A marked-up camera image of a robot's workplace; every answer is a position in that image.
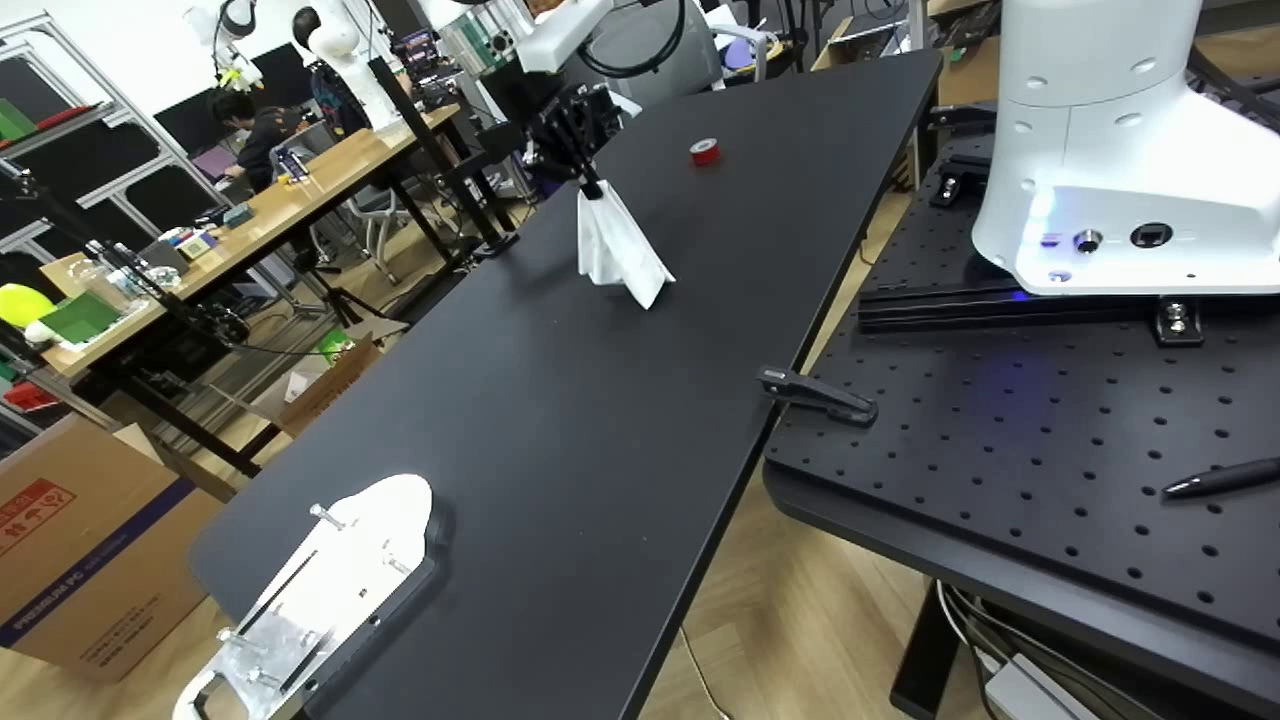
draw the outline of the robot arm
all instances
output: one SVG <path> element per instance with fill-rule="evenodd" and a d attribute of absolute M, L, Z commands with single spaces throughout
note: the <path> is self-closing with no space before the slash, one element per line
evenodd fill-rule
<path fill-rule="evenodd" d="M 1037 298 L 1280 291 L 1280 135 L 1183 80 L 1198 0 L 1003 0 L 974 253 Z"/>

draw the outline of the white wall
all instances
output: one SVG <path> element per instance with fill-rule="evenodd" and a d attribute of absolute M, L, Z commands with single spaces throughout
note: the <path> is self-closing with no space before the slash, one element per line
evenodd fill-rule
<path fill-rule="evenodd" d="M 47 13 L 139 112 L 159 112 L 211 87 L 208 37 L 192 29 L 189 8 L 214 13 L 214 3 L 218 0 L 0 0 L 0 24 Z M 261 58 L 286 44 L 291 13 L 304 3 L 309 0 L 261 0 L 256 34 L 240 42 L 240 52 Z M 353 22 L 367 22 L 363 0 L 342 3 Z M 83 75 L 73 75 L 73 86 L 87 102 L 96 98 Z"/>

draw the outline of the yellow object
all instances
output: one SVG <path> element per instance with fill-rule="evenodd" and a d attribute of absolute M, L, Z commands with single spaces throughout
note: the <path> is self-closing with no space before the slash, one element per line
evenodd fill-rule
<path fill-rule="evenodd" d="M 0 319 L 11 330 L 26 330 L 53 312 L 53 299 L 26 285 L 0 285 Z"/>

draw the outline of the white cloth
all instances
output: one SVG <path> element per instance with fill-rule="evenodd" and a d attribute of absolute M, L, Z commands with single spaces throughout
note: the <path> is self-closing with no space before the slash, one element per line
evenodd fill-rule
<path fill-rule="evenodd" d="M 575 271 L 590 285 L 626 285 L 641 307 L 651 307 L 664 285 L 675 285 L 666 266 L 651 253 L 645 230 L 600 180 L 600 199 L 575 194 Z"/>

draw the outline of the black tabletop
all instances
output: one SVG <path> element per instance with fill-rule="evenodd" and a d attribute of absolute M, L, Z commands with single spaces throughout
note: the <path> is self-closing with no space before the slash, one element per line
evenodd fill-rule
<path fill-rule="evenodd" d="M 864 291 L 1007 290 L 971 211 L 916 199 Z M 1280 714 L 1280 487 L 1158 499 L 1175 475 L 1277 458 L 1280 319 L 1202 319 L 1156 347 L 1153 319 L 860 332 L 817 372 L 878 399 L 869 432 L 788 411 L 781 510 L 1052 630 Z"/>
<path fill-rule="evenodd" d="M 321 717 L 626 717 L 770 421 L 761 368 L 811 343 L 934 60 L 645 112 L 600 154 L 675 271 L 651 312 L 575 277 L 572 194 L 481 266 L 195 549 L 243 614 L 309 505 L 425 474 L 448 579 Z M 696 173 L 686 144 L 723 165 Z"/>

